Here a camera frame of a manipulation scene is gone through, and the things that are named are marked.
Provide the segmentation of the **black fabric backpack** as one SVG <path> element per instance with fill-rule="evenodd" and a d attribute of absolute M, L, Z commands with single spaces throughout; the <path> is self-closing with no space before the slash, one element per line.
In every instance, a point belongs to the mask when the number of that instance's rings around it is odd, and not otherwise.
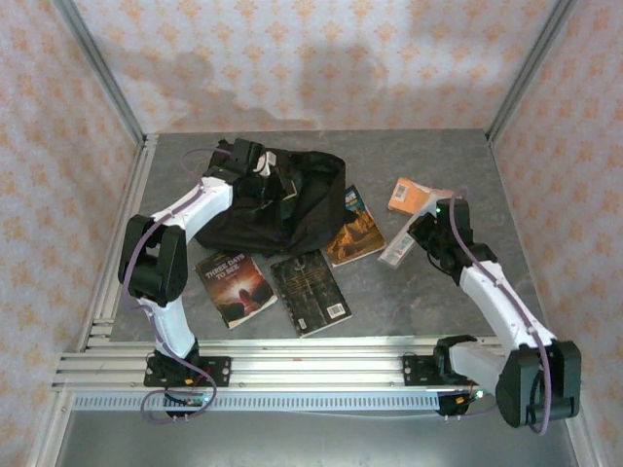
<path fill-rule="evenodd" d="M 279 194 L 262 209 L 232 205 L 201 228 L 204 248 L 243 253 L 300 255 L 328 245 L 354 219 L 345 207 L 346 164 L 318 151 L 267 148 L 276 155 Z M 298 195 L 281 198 L 280 176 L 296 178 Z"/>

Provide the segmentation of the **orange paperback book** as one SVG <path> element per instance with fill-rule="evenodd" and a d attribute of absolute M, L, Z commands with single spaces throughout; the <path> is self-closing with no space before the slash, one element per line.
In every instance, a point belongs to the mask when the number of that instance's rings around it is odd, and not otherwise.
<path fill-rule="evenodd" d="M 450 190 L 429 188 L 408 178 L 400 177 L 393 189 L 387 208 L 405 215 L 420 212 L 434 198 L 450 198 Z"/>

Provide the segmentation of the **clear packaged ruler set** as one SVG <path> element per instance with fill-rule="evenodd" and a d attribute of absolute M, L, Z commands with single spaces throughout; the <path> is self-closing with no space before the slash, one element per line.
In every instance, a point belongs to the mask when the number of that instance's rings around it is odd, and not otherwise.
<path fill-rule="evenodd" d="M 427 213 L 432 214 L 435 209 L 435 203 L 438 199 L 439 197 L 437 195 L 431 195 L 424 203 L 423 207 L 410 217 L 407 223 L 400 229 L 398 234 L 383 251 L 378 259 L 379 262 L 393 269 L 397 269 L 400 266 L 416 244 L 416 241 L 409 234 L 409 228 L 420 217 Z"/>

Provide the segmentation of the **blue orange landscape cover book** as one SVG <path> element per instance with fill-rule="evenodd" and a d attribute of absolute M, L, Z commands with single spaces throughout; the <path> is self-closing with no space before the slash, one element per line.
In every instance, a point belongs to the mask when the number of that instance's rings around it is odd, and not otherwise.
<path fill-rule="evenodd" d="M 386 247 L 386 241 L 355 185 L 346 189 L 345 206 L 354 215 L 326 247 L 333 268 L 345 265 Z"/>

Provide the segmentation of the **black book with barcode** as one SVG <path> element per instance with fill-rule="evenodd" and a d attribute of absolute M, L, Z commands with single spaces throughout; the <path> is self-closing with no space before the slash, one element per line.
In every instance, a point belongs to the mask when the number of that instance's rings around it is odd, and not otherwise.
<path fill-rule="evenodd" d="M 275 263 L 271 273 L 298 338 L 351 319 L 347 301 L 319 250 Z"/>

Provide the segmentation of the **Three Days To See book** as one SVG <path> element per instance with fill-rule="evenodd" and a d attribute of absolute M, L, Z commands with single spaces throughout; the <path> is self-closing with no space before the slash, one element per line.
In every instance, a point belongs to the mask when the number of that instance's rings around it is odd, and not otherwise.
<path fill-rule="evenodd" d="M 277 301 L 272 286 L 249 254 L 215 253 L 197 263 L 195 271 L 229 330 Z"/>

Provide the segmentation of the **small lit circuit board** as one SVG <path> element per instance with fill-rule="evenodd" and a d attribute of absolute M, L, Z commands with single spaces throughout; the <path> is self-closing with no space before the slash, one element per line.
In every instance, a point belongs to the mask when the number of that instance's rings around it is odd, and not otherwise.
<path fill-rule="evenodd" d="M 477 400 L 480 400 L 480 399 L 483 399 L 489 396 L 494 397 L 495 395 L 492 392 L 487 391 L 482 388 L 480 389 L 470 388 L 467 391 L 460 392 L 458 395 L 454 396 L 453 400 L 458 405 L 471 405 L 475 403 Z"/>
<path fill-rule="evenodd" d="M 209 407 L 214 400 L 214 394 L 207 395 L 204 393 L 166 391 L 164 395 L 172 407 L 199 409 Z"/>

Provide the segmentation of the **grey metal sheet panel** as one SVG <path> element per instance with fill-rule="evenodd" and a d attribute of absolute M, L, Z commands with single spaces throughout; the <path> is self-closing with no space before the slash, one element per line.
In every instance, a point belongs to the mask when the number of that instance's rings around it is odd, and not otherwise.
<path fill-rule="evenodd" d="M 578 467 L 562 422 L 543 436 L 496 412 L 213 412 L 154 425 L 133 412 L 75 412 L 55 467 Z"/>

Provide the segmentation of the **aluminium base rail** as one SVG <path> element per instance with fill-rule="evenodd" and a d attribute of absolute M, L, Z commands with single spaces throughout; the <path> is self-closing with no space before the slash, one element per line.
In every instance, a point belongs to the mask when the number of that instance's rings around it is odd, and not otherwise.
<path fill-rule="evenodd" d="M 437 339 L 364 337 L 202 341 L 200 355 L 229 356 L 233 391 L 367 391 L 403 385 L 405 354 L 430 355 Z M 141 391 L 150 342 L 92 339 L 83 352 L 63 353 L 52 388 Z"/>

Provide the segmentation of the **aluminium corner post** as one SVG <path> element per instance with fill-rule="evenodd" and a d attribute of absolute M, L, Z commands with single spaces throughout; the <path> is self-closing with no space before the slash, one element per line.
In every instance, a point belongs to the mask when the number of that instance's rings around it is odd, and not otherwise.
<path fill-rule="evenodd" d="M 145 133 L 108 65 L 75 0 L 52 0 L 133 141 L 143 146 Z"/>
<path fill-rule="evenodd" d="M 577 2 L 578 0 L 556 0 L 552 12 L 531 46 L 515 80 L 508 93 L 503 98 L 489 129 L 485 132 L 491 148 L 499 139 L 512 115 L 518 108 L 532 79 L 535 77 L 550 49 L 554 46 L 556 39 L 563 30 Z"/>

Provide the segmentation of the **aluminium frame leg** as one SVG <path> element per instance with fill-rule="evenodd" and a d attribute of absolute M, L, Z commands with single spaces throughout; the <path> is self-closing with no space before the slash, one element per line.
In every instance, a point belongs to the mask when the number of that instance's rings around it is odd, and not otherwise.
<path fill-rule="evenodd" d="M 55 467 L 69 418 L 74 406 L 75 393 L 54 392 L 46 406 L 43 421 L 37 430 L 26 467 Z"/>
<path fill-rule="evenodd" d="M 587 389 L 581 389 L 578 415 L 566 419 L 565 424 L 577 466 L 608 467 L 594 399 Z"/>

